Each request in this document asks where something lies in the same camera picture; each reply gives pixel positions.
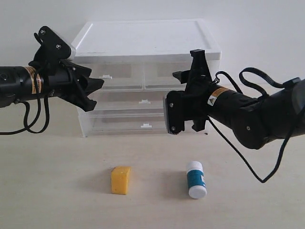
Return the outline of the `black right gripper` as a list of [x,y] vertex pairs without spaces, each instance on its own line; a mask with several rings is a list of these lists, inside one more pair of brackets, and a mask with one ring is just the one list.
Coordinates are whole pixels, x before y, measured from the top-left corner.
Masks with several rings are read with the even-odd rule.
[[207,114],[204,110],[204,98],[212,82],[212,77],[207,64],[205,50],[191,50],[193,58],[190,71],[173,72],[172,76],[180,84],[186,84],[182,92],[184,122],[192,120],[192,129],[196,132],[205,130]]

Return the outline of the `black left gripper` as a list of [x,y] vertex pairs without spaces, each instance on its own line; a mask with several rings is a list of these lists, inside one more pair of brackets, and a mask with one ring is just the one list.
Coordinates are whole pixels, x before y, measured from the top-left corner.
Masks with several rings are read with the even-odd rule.
[[71,100],[71,103],[85,112],[92,111],[97,102],[89,95],[100,90],[103,79],[91,78],[88,67],[60,60],[55,63],[35,62],[36,89],[40,90],[35,98],[58,97]]

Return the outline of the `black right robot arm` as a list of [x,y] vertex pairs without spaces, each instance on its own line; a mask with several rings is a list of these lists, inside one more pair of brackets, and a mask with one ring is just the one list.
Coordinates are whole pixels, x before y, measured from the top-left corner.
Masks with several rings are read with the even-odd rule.
[[204,50],[192,50],[191,68],[173,75],[186,87],[170,91],[165,98],[167,129],[171,134],[184,130],[185,121],[193,121],[193,130],[202,131],[209,118],[230,128],[246,148],[260,149],[266,143],[305,132],[304,118],[297,118],[305,105],[305,82],[294,78],[269,95],[263,88],[248,81],[244,85],[261,93],[252,98],[241,91],[222,87],[211,77]]

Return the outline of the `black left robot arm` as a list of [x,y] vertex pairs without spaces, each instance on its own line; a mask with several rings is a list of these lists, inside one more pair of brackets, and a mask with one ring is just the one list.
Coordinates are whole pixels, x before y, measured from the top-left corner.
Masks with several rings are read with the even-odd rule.
[[104,80],[91,78],[91,72],[65,60],[56,65],[32,61],[28,66],[1,67],[0,106],[58,97],[85,112],[92,111],[97,103],[88,96],[101,89]]

